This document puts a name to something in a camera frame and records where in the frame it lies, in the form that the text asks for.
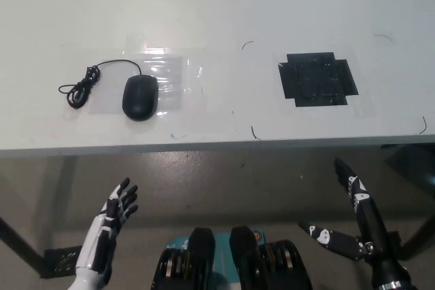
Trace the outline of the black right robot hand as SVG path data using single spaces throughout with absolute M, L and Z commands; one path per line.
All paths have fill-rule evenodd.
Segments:
M 353 207 L 359 236 L 349 236 L 312 223 L 301 221 L 299 227 L 323 248 L 358 261 L 363 259 L 372 268 L 373 289 L 412 289 L 407 270 L 398 262 L 380 212 L 360 177 L 340 158 L 334 159 L 338 182 L 347 191 Z

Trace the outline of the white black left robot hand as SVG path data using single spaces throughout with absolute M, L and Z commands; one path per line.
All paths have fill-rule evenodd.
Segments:
M 117 237 L 128 218 L 137 211 L 136 185 L 127 177 L 109 195 L 93 219 L 75 265 L 69 290 L 104 289 L 112 275 Z

